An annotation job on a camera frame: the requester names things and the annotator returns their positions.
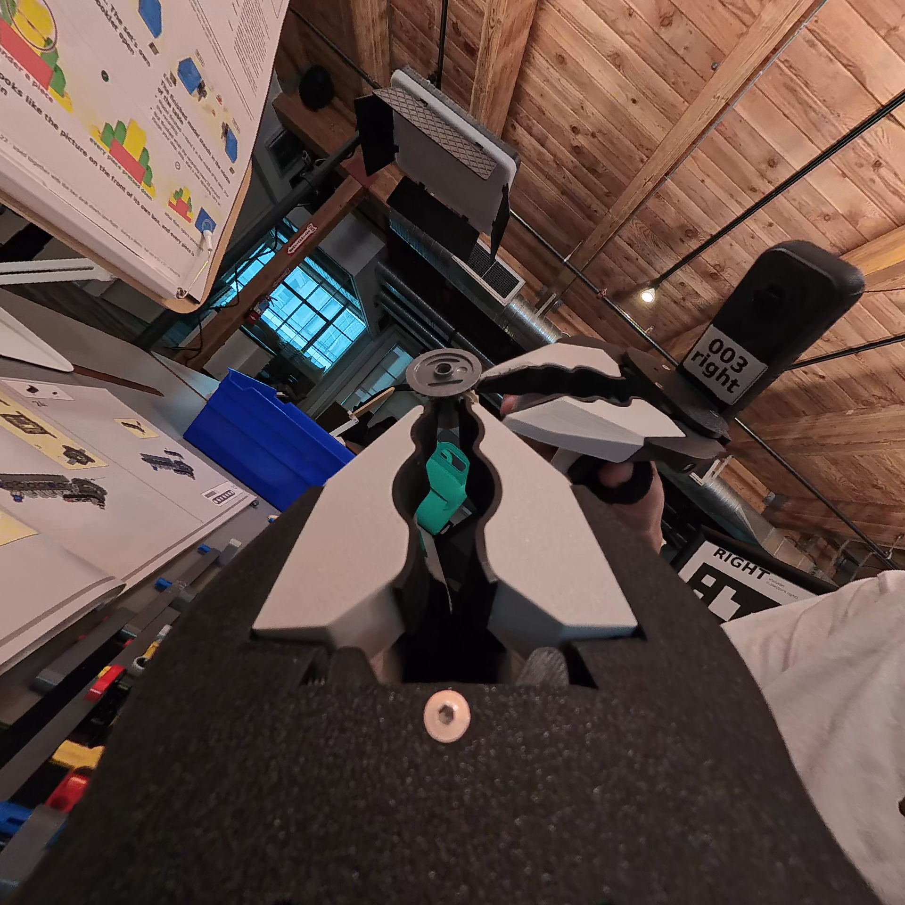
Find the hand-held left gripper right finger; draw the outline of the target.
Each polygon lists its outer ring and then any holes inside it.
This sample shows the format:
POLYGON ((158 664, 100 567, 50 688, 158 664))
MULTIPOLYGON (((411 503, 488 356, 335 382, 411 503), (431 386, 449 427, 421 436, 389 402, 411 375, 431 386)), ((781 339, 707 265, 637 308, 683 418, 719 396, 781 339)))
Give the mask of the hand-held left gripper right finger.
POLYGON ((461 406, 474 531, 461 620, 509 649, 632 635, 638 622, 572 485, 479 404, 461 406))

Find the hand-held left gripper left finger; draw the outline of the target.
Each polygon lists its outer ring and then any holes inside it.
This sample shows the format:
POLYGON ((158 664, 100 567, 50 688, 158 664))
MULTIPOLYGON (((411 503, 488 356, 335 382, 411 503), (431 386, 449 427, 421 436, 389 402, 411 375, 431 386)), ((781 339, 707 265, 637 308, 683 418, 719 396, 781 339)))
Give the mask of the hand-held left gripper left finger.
POLYGON ((429 569, 414 512, 424 498, 428 427, 415 406, 321 489, 252 626, 264 639, 363 651, 368 659, 421 623, 429 569))

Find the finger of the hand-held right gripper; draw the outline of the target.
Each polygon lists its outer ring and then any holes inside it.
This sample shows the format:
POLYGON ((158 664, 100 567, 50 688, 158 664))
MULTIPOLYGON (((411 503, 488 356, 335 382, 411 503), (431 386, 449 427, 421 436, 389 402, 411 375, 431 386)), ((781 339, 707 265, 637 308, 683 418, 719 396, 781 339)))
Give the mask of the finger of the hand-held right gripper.
POLYGON ((627 461, 650 440, 686 437, 666 413, 639 398, 619 405, 559 395, 509 413, 503 424, 522 438, 611 462, 627 461))
POLYGON ((516 406, 559 397, 628 405, 642 397, 642 390, 637 379, 623 371, 624 353, 598 338, 564 337, 486 370, 477 391, 514 396, 516 406))

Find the grey lego differential housing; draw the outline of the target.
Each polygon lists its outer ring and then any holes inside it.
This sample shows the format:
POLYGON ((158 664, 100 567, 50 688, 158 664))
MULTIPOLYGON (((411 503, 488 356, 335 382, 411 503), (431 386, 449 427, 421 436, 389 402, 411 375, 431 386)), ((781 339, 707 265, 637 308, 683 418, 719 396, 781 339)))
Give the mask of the grey lego differential housing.
POLYGON ((418 356, 405 371, 405 382, 437 417, 438 426, 457 427, 461 399, 479 383, 481 359, 458 349, 430 350, 418 356))

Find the lego instruction booklet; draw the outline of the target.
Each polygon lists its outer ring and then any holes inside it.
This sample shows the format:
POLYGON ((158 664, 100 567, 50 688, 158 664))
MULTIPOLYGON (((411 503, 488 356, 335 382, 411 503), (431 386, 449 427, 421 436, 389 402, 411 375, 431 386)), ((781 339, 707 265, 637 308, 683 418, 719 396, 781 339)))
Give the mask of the lego instruction booklet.
POLYGON ((5 673, 255 495, 107 390, 1 389, 5 673))

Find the lego chassis assembly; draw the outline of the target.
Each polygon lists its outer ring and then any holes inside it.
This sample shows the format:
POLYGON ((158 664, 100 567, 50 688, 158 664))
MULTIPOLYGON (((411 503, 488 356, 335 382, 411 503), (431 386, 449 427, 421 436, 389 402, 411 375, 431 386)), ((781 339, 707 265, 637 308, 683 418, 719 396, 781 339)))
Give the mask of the lego chassis assembly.
POLYGON ((2 677, 3 887, 16 887, 59 836, 136 680, 242 544, 212 540, 189 551, 2 677))

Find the person's right hand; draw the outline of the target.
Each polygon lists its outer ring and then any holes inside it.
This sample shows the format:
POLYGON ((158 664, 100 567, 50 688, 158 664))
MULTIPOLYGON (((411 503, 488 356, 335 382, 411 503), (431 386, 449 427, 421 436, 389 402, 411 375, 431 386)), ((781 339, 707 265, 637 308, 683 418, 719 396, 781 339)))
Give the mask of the person's right hand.
MULTIPOLYGON (((598 471, 598 480, 608 488, 622 487, 633 477, 635 466, 649 466, 650 462, 606 462, 598 471)), ((662 516, 664 492, 657 470, 651 474, 651 484, 646 495, 633 504, 611 504, 618 518, 643 542, 659 554, 663 545, 662 516)))

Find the white air vent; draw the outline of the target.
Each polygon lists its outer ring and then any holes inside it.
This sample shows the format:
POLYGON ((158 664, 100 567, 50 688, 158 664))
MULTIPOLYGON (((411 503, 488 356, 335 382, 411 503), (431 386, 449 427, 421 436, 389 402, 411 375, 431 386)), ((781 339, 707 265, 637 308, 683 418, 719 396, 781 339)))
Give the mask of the white air vent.
POLYGON ((521 293, 526 280, 505 263, 500 255, 491 255, 490 247, 481 239, 471 247, 467 258, 452 255, 452 262, 466 280, 466 287, 483 293, 503 306, 521 293))

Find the blue plastic bin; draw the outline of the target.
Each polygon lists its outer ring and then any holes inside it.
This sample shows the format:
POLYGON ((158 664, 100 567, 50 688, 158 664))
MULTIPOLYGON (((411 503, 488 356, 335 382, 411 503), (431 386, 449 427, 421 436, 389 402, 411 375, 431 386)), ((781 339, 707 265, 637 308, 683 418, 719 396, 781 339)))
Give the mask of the blue plastic bin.
POLYGON ((355 457, 273 388, 233 369, 184 438, 281 511, 355 457))

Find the framed black white marker sign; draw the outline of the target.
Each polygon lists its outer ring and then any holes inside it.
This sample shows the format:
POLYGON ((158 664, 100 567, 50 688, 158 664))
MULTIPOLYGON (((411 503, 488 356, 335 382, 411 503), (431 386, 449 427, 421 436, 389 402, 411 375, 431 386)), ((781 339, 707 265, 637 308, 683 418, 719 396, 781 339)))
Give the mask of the framed black white marker sign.
POLYGON ((673 568, 723 623, 836 590, 760 547, 707 527, 677 554, 673 568))

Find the window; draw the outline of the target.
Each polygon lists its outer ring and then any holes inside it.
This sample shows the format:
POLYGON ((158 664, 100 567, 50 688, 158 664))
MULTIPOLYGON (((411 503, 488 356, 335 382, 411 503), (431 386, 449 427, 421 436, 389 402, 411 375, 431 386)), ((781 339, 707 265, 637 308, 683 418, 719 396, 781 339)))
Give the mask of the window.
POLYGON ((271 292, 245 328, 266 348, 299 367, 327 372, 368 333, 356 291, 342 273, 306 258, 271 292))

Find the studio light panel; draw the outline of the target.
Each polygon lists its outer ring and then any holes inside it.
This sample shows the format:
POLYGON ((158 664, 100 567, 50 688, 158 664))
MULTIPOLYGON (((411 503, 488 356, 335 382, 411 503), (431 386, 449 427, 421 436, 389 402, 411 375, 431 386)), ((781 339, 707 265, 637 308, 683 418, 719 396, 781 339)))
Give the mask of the studio light panel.
POLYGON ((518 153, 408 66, 354 109, 367 175, 391 164, 403 175, 387 200, 394 214, 462 261, 486 234, 495 258, 518 153))

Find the person's white printed shirt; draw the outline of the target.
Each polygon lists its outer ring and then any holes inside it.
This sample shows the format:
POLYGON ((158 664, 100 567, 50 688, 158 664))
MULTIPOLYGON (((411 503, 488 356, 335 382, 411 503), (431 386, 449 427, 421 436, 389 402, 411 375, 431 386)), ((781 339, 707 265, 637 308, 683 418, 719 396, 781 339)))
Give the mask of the person's white printed shirt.
POLYGON ((837 843, 883 903, 903 903, 903 571, 723 629, 837 843))

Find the white board stand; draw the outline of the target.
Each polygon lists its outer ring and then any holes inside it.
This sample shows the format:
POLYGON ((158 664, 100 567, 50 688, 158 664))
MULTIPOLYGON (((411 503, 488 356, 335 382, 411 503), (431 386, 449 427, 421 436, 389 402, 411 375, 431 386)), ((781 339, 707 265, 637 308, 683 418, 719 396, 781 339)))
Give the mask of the white board stand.
MULTIPOLYGON (((1 263, 2 286, 112 279, 109 271, 86 258, 1 263)), ((4 309, 1 310, 1 356, 61 373, 74 371, 67 358, 4 309)))

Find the printed instruction board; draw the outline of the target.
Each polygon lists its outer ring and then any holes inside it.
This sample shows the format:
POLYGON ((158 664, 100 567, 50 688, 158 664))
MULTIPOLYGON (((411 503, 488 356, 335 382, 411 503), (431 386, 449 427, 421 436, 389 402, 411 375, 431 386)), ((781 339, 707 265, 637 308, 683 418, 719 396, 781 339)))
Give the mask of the printed instruction board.
POLYGON ((3 1, 2 204, 191 312, 247 189, 288 1, 3 1))

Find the silver air duct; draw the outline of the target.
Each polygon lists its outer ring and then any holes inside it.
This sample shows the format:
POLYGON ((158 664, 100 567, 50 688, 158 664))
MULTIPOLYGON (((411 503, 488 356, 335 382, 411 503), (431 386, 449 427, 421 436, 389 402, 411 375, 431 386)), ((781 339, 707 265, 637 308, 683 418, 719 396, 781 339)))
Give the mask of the silver air duct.
POLYGON ((520 292, 509 300, 503 313, 506 315, 507 329, 525 348, 549 345, 568 336, 547 317, 538 314, 520 292))

